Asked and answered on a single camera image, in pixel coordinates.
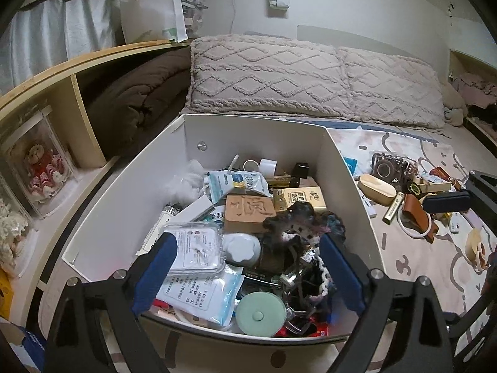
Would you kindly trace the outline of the brown leather sleeve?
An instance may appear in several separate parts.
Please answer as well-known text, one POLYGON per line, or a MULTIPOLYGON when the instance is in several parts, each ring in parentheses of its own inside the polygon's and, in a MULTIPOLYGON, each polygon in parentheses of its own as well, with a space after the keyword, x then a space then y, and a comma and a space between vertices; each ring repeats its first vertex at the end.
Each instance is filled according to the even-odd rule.
POLYGON ((398 222, 399 226, 403 229, 403 231, 408 234, 412 238, 423 238, 426 239, 429 243, 434 241, 434 236, 438 233, 439 227, 434 223, 430 214, 426 213, 420 204, 418 199, 411 195, 407 194, 404 197, 404 204, 402 205, 402 209, 398 213, 398 222), (401 218, 404 217, 408 220, 413 226, 416 233, 412 233, 411 230, 408 230, 404 224, 402 224, 401 218))

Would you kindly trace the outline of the mint green tape measure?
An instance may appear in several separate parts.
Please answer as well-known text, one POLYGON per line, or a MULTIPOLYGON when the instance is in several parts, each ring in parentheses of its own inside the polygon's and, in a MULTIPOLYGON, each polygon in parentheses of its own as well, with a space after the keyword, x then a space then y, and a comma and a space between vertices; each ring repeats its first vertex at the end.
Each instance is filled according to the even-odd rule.
POLYGON ((285 324, 285 303, 269 292, 250 293, 238 303, 235 318, 244 334, 273 337, 285 324))

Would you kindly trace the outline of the carved wooden character block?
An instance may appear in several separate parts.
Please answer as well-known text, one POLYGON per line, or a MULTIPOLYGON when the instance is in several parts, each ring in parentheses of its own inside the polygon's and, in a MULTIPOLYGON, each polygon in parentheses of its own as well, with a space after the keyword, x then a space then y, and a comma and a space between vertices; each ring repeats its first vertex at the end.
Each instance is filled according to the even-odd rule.
POLYGON ((265 196, 229 195, 224 212, 224 233, 263 233, 263 222, 276 215, 273 199, 265 196))

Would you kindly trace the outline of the purple crochet piece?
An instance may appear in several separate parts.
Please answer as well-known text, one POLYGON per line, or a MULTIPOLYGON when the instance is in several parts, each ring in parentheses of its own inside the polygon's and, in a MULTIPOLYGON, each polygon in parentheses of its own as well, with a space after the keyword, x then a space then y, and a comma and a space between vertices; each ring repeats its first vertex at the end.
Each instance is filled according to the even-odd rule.
POLYGON ((330 312, 328 298, 336 293, 329 269, 319 250, 322 236, 331 234, 345 241, 345 227, 331 211, 317 212, 308 202, 297 201, 262 222, 262 244, 272 255, 288 257, 279 274, 283 301, 296 316, 330 312))

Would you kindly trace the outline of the oval wooden box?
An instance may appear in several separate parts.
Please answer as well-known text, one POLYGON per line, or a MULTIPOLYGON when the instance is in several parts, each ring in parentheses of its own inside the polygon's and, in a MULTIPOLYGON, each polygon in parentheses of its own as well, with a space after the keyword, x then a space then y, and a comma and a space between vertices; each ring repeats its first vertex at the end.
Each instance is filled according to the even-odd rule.
POLYGON ((359 177, 357 185, 369 200, 380 205, 389 206, 397 195, 397 190, 391 184, 368 173, 359 177))

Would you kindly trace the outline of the white usb stick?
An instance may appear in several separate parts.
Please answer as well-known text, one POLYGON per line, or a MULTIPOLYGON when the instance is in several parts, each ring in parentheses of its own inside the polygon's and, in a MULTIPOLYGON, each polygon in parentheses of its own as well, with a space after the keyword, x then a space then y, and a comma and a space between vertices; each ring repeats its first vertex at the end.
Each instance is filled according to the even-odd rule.
POLYGON ((374 204, 369 199, 367 199, 366 196, 362 196, 361 199, 362 199, 364 207, 368 213, 368 216, 370 218, 375 218, 377 216, 377 212, 374 208, 374 204))

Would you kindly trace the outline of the beige plush cushion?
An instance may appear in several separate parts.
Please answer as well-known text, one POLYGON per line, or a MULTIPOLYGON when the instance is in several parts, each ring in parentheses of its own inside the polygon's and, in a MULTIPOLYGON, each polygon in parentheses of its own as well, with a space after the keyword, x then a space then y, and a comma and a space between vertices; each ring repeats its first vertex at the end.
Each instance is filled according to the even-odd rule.
POLYGON ((441 92, 446 123, 456 127, 462 126, 467 115, 464 98, 447 82, 441 84, 441 92))

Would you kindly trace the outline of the white plastic mask case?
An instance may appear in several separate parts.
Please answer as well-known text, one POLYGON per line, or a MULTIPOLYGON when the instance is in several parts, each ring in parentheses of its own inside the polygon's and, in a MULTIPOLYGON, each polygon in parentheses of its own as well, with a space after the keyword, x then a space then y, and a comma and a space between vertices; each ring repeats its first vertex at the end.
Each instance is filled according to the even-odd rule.
POLYGON ((177 241, 177 253, 168 271, 170 276, 217 277, 226 264, 221 229, 214 222, 168 223, 158 230, 177 241))

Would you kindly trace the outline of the cream plush doll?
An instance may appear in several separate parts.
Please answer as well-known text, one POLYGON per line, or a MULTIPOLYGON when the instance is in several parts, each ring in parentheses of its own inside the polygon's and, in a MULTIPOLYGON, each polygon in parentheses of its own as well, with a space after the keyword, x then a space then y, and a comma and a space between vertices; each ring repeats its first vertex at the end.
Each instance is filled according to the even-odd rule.
POLYGON ((18 277, 25 267, 28 219, 1 199, 0 214, 1 268, 11 277, 18 277))

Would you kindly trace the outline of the beige knitted pillow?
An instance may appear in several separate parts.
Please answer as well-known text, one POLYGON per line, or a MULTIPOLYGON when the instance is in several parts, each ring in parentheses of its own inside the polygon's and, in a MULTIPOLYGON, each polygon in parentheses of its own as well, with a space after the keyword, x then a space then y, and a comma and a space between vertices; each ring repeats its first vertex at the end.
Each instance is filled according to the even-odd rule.
POLYGON ((440 129, 444 126, 436 71, 414 57, 349 47, 337 49, 352 115, 363 122, 440 129))
POLYGON ((258 35, 190 44, 191 112, 271 112, 349 118, 351 93, 332 46, 258 35))

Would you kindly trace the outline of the doll in red dress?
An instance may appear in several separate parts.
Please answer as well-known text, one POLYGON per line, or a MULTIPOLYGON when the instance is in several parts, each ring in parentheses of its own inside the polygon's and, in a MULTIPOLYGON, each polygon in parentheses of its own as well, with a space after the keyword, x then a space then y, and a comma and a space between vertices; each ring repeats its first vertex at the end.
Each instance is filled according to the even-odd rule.
POLYGON ((44 202, 57 194, 67 179, 62 156, 43 144, 33 144, 25 156, 28 192, 35 202, 44 202))

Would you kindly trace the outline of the brown folded blanket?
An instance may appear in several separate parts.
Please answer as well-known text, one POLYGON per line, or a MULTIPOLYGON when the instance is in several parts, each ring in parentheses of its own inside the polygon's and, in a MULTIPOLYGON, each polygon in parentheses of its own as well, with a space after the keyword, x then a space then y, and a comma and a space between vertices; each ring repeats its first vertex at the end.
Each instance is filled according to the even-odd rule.
POLYGON ((124 73, 111 67, 110 85, 86 104, 106 158, 140 152, 184 108, 190 85, 190 49, 167 49, 124 73))

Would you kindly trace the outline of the wooden bedside shelf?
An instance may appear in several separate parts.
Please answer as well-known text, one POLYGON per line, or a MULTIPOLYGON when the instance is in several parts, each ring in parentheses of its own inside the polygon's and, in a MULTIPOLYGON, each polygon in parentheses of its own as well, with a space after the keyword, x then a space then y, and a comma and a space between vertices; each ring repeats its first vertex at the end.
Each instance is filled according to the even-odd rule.
POLYGON ((62 196, 57 196, 51 210, 34 218, 32 257, 12 282, 13 299, 7 318, 10 322, 26 324, 35 292, 43 289, 39 280, 51 253, 83 202, 118 160, 104 157, 84 106, 77 75, 103 71, 104 65, 116 64, 127 57, 143 62, 154 52, 188 45, 188 41, 154 40, 85 53, 50 67, 1 97, 1 120, 25 115, 28 107, 40 111, 42 120, 49 120, 63 152, 76 164, 77 175, 76 182, 63 190, 62 196))

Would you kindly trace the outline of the left beige knitted pillow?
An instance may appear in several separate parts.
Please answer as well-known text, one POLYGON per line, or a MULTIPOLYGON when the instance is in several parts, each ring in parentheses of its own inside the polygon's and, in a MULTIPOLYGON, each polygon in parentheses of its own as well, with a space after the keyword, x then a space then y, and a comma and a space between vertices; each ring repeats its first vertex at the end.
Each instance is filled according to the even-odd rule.
POLYGON ((349 118, 351 93, 332 46, 258 35, 190 44, 191 112, 271 112, 349 118))

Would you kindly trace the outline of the wall niche with clothes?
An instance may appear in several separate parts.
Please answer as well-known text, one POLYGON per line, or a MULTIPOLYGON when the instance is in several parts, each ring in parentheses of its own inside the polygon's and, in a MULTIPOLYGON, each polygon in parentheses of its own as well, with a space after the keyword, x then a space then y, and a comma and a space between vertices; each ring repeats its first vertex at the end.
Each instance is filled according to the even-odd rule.
POLYGON ((448 79, 467 106, 464 127, 496 156, 496 68, 451 51, 448 79))

